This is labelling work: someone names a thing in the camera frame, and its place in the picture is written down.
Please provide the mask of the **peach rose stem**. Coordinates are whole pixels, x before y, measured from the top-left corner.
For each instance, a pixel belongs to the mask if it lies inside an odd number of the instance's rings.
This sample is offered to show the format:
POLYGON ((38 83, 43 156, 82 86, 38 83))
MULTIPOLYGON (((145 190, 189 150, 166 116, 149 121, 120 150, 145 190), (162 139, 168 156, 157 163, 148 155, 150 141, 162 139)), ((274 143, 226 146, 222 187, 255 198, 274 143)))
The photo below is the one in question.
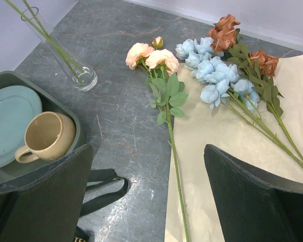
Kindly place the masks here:
POLYGON ((163 48, 162 37, 154 38, 151 43, 135 43, 129 50, 125 59, 126 66, 134 70, 141 68, 148 73, 146 85, 153 93, 153 100, 149 105, 157 108, 157 124, 166 124, 169 131, 169 144, 172 148, 174 167, 177 180, 177 190, 181 207, 186 241, 190 241, 186 205, 181 186, 177 149, 174 141, 173 122, 174 117, 185 116, 181 106, 186 102, 188 94, 184 92, 185 85, 177 77, 179 61, 174 54, 163 48))

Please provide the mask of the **orange wrapping paper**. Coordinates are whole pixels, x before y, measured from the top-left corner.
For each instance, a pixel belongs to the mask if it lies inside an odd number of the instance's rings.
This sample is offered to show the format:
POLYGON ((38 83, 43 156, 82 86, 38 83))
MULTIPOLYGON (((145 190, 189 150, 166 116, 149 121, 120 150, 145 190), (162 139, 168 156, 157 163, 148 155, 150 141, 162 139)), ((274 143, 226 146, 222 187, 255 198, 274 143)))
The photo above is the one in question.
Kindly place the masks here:
MULTIPOLYGON (((277 145, 227 107, 210 109, 202 102, 203 84, 180 65, 179 80, 188 99, 184 117, 174 121, 181 186, 190 241, 225 241, 205 167, 204 149, 214 145, 228 154, 280 177, 303 184, 303 169, 277 145)), ((175 168, 170 168, 165 241, 186 241, 175 168)))

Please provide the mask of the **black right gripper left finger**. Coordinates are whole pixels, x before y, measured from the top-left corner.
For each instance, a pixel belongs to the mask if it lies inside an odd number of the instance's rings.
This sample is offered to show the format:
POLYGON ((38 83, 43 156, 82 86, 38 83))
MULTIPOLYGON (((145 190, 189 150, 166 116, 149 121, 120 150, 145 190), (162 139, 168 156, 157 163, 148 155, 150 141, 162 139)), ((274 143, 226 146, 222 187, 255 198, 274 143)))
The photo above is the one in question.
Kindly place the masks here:
POLYGON ((85 144, 0 183, 0 241, 73 241, 92 160, 85 144))

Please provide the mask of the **brown rose stem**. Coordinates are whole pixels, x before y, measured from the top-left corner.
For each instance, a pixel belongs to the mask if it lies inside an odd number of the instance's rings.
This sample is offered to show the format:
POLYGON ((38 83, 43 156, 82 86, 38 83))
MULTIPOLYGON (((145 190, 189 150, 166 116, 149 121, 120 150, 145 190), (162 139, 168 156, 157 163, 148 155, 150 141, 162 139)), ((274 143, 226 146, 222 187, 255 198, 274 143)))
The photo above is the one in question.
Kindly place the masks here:
POLYGON ((263 50, 250 52, 246 44, 239 43, 240 30, 237 28, 239 24, 234 16, 228 14, 221 17, 208 32, 208 36, 214 40, 211 45, 214 53, 225 52, 227 60, 241 70, 242 78, 226 91, 230 103, 225 106, 277 145, 303 169, 303 155, 281 118, 283 109, 279 98, 282 95, 273 80, 279 58, 268 55, 263 50), (291 148, 288 148, 265 124, 259 111, 259 101, 266 104, 267 111, 276 119, 291 148))

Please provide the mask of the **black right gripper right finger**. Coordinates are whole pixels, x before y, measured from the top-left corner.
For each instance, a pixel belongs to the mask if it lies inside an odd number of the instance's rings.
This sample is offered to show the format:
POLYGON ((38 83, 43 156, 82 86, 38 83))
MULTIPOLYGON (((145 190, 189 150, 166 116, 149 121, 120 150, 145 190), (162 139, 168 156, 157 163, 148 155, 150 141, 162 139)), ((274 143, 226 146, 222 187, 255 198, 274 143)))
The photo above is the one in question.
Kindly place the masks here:
POLYGON ((207 144, 204 160, 225 241, 303 241, 303 184, 207 144))

